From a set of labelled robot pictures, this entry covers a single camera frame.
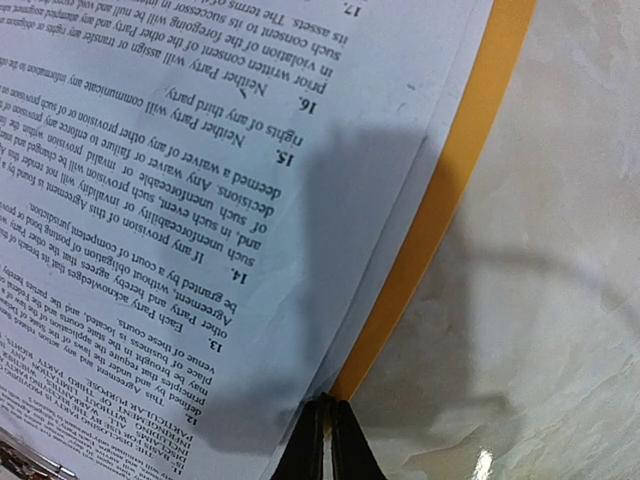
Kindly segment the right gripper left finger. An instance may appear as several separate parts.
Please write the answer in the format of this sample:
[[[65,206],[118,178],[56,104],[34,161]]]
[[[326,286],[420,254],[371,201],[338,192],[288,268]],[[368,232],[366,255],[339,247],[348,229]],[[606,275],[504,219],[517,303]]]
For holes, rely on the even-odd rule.
[[[323,393],[304,404],[271,480],[323,478],[325,415],[332,403]]]

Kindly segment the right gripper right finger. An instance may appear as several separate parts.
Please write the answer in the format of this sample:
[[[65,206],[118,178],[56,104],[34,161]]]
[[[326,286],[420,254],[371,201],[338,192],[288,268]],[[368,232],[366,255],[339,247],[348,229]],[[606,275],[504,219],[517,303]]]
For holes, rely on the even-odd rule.
[[[337,480],[386,480],[348,401],[330,407],[332,475]]]

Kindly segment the stack of printed papers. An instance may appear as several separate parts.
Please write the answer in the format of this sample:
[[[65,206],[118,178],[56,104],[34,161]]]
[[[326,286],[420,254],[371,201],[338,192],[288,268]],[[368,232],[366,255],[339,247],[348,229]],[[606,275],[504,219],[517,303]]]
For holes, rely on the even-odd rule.
[[[3,2],[1,429],[262,477],[481,2]]]

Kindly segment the orange file folder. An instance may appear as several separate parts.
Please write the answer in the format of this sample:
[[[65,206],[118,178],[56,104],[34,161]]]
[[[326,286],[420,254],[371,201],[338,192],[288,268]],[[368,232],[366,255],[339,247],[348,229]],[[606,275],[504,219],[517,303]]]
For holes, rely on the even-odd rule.
[[[402,318],[464,195],[529,30],[533,1],[475,7],[392,216],[312,386],[351,399]]]

